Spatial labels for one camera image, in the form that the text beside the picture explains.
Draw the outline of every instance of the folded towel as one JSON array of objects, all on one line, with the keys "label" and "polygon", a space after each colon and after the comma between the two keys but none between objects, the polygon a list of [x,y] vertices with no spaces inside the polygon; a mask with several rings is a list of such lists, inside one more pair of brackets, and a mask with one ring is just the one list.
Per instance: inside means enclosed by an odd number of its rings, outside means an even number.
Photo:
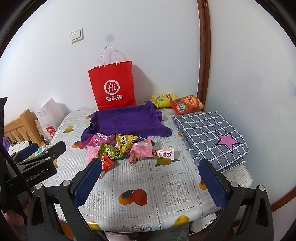
[{"label": "folded towel", "polygon": [[208,159],[217,171],[224,172],[244,160],[249,151],[238,131],[217,112],[197,112],[173,116],[196,165]]},{"label": "folded towel", "polygon": [[81,135],[84,142],[96,133],[148,135],[169,137],[172,130],[161,124],[161,111],[156,111],[153,103],[96,111],[91,116],[91,124]]}]

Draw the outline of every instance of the light switch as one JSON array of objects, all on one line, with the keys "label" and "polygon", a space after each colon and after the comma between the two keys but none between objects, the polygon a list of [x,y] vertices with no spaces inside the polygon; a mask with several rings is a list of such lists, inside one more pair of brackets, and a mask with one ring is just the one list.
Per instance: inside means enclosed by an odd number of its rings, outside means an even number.
[{"label": "light switch", "polygon": [[80,28],[70,32],[70,40],[71,40],[71,43],[76,43],[80,40],[83,40],[83,29]]},{"label": "light switch", "polygon": [[76,32],[76,38],[80,38],[81,37],[81,32],[80,32],[80,30],[78,30],[77,32]]},{"label": "light switch", "polygon": [[74,40],[74,39],[76,39],[76,32],[71,33],[71,40]]}]

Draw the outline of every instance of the pink star patch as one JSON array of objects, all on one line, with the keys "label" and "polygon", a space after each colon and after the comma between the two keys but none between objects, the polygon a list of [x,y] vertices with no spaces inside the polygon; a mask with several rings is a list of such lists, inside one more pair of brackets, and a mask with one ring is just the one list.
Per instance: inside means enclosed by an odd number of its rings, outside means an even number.
[{"label": "pink star patch", "polygon": [[218,141],[218,143],[216,145],[225,145],[228,147],[228,149],[232,152],[233,151],[233,145],[235,144],[240,144],[238,141],[236,141],[235,139],[233,139],[231,133],[228,133],[227,135],[220,135],[217,134],[216,135],[220,138],[220,140]]}]

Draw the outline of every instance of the snack bag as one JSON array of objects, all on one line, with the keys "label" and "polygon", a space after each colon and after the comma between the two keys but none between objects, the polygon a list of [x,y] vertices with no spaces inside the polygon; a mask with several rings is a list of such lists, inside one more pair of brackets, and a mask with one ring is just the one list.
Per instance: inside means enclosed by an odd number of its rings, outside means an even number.
[{"label": "snack bag", "polygon": [[153,157],[163,157],[163,158],[168,158],[168,159],[174,160],[175,159],[174,148],[168,148],[165,150],[152,149],[152,156]]},{"label": "snack bag", "polygon": [[105,143],[101,144],[101,155],[99,158],[101,159],[103,155],[106,155],[111,160],[115,160],[122,157],[118,148]]},{"label": "snack bag", "polygon": [[144,140],[146,140],[147,138],[148,138],[148,136],[147,136],[147,135],[140,136],[140,137],[139,137],[139,139],[137,139],[137,141],[136,141],[136,142],[144,141]]},{"label": "snack bag", "polygon": [[171,100],[170,104],[176,115],[193,113],[205,108],[205,105],[193,95]]},{"label": "snack bag", "polygon": [[163,107],[170,107],[171,106],[170,100],[175,100],[177,98],[178,98],[178,96],[176,96],[173,93],[152,95],[151,101],[156,106],[156,108],[163,108]]},{"label": "snack bag", "polygon": [[132,135],[116,134],[116,141],[121,155],[131,148],[133,143],[136,143],[139,137]]},{"label": "snack bag", "polygon": [[102,161],[102,172],[99,176],[99,179],[102,179],[103,176],[105,175],[105,173],[110,169],[110,167],[114,164],[114,162],[107,157],[106,155],[102,155],[101,157],[101,161]]},{"label": "snack bag", "polygon": [[99,146],[88,146],[87,147],[87,164],[91,162],[93,158],[99,157]]},{"label": "snack bag", "polygon": [[129,164],[137,161],[137,158],[151,157],[152,147],[151,147],[151,137],[146,138],[140,142],[133,144],[130,151]]},{"label": "snack bag", "polygon": [[88,146],[100,146],[101,143],[112,145],[114,139],[115,135],[106,136],[104,134],[97,133],[92,137],[87,138],[86,141],[82,143],[81,148],[87,149]]}]

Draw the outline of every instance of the human hand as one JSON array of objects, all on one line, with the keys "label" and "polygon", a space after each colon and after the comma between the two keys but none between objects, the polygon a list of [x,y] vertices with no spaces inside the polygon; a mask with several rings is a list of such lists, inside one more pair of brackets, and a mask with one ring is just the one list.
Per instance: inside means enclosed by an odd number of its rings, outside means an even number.
[{"label": "human hand", "polygon": [[[30,202],[31,202],[31,198],[28,199],[28,203],[23,209],[24,214],[26,216],[28,216]],[[17,226],[22,226],[22,225],[25,224],[25,221],[24,221],[23,217],[21,215],[17,214],[14,210],[11,210],[11,209],[6,211],[6,213],[4,214],[4,217],[5,217],[6,221],[7,221],[7,223],[9,224],[9,226],[11,227],[11,229],[17,235],[17,237],[21,241],[26,241],[26,238],[20,233],[20,231],[17,228]]]}]

